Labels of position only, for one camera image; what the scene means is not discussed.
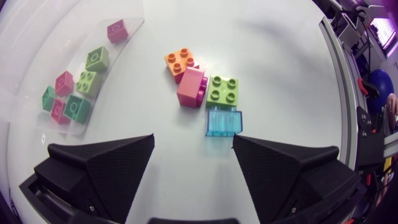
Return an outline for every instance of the pink cube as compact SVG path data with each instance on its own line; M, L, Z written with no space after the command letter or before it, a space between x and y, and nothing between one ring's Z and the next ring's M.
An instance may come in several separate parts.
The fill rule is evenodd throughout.
M108 26L107 30L108 39L111 41L112 44L122 40L126 40L129 36L122 19Z
M204 70L187 67L177 89L180 105L191 108L201 105L207 84L207 77L204 74Z
M68 71L65 71L55 80L55 94L57 96L67 96L72 90L73 76Z
M60 99L55 99L51 109L51 117L58 124L67 124L69 123L69 118L63 115L63 110L65 109L66 103Z

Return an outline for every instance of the cable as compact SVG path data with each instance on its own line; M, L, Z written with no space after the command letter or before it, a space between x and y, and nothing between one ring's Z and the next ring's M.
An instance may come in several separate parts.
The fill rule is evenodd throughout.
M368 37L368 51L369 51L369 57L368 57L368 76L367 77L365 77L364 78L364 80L365 81L367 81L368 80L368 78L371 76L371 41L370 41L370 38L369 38L369 33L368 33L368 29L365 27L365 24L363 23L363 17L360 17L361 19L361 23L362 23L362 26L363 26L363 28L365 29L365 32L366 32L366 35L367 35L367 37Z

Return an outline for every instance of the green lego brick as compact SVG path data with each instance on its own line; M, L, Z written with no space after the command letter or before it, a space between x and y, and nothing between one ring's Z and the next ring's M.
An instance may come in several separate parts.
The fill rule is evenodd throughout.
M77 97L70 95L67 105L63 111L63 115L84 124L87 120L88 113L90 112L90 102Z
M102 72L108 68L108 63L108 51L102 46L87 54L86 70L91 72Z
M48 112L51 111L52 104L54 103L55 97L56 96L55 96L54 88L52 88L51 86L48 86L45 89L44 94L42 96L42 107L43 107L43 110L46 110Z
M219 106L222 110L238 105L238 80L211 77L207 91L206 107Z
M96 72L82 72L75 90L85 96L95 98L100 90L102 77Z

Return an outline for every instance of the white table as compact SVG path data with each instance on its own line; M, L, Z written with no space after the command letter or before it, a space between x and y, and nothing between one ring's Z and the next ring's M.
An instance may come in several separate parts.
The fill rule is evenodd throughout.
M127 4L121 14L128 12ZM111 12L97 1L92 13L106 17ZM242 135L340 147L338 85L318 26L323 14L311 0L146 0L144 13L146 21L110 71L84 135L11 125L9 183L24 223L44 222L18 186L48 157L47 144L87 144L151 133L155 149L127 223L145 223L151 217L235 217L241 223L259 223L231 149L232 138L206 138L204 105L194 110L178 103L177 85L163 56L182 47L192 51L206 76L239 79ZM59 26L73 29L65 24Z

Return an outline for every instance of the clear plastic tray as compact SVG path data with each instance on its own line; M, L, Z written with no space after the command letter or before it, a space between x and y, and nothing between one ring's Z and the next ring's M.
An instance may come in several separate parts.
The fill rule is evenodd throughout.
M51 57L69 58L69 60L67 60L66 63L65 60L62 60L62 62L49 65L46 69L41 69L40 76L45 78L33 83L33 85L36 86L35 90L32 90L34 94L29 93L22 94L24 96L13 96L11 93L3 90L1 94L9 100L2 101L4 111L0 111L0 114L8 114L7 116L11 122L31 123L32 121L36 121L34 125L38 128L52 129L60 133L67 134L84 133L88 123L90 122L90 114L95 108L96 97L87 97L86 95L82 95L77 92L75 90L75 83L78 82L80 74L85 71L85 62L88 53L102 46L108 51L108 68L103 72L98 72L97 74L102 79L102 85L102 83L106 82L108 72L112 69L112 66L118 59L119 54L130 41L136 30L138 30L144 22L143 18L123 19L128 37L118 43L112 44L107 36L107 27L120 20L121 19L110 19L97 23L89 30L83 40L79 44L76 44L74 51L54 49L54 55L48 55L49 60L51 60ZM35 70L38 70L38 68L30 67L30 72L34 72ZM91 105L87 119L84 123L79 123L71 119L67 124L58 124L54 119L52 119L50 112L42 109L42 96L46 88L48 86L55 88L55 79L64 71L68 71L73 75L72 95L84 98ZM57 98L67 102L68 95L63 97L58 96Z

